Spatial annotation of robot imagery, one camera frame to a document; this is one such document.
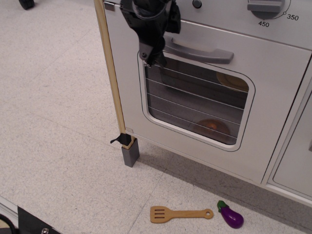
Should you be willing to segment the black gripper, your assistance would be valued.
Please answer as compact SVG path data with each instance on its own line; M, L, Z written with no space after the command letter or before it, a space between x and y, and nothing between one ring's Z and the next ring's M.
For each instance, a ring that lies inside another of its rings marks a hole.
M139 56L145 65L164 68L165 32L179 34L181 15L175 0L122 0L120 10L139 39Z

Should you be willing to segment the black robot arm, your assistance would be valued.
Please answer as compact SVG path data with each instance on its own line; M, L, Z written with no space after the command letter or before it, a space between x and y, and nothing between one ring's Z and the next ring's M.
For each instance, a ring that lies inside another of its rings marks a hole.
M180 10L174 0L122 0L120 10L139 39L139 56L151 67L166 65L165 32L180 33Z

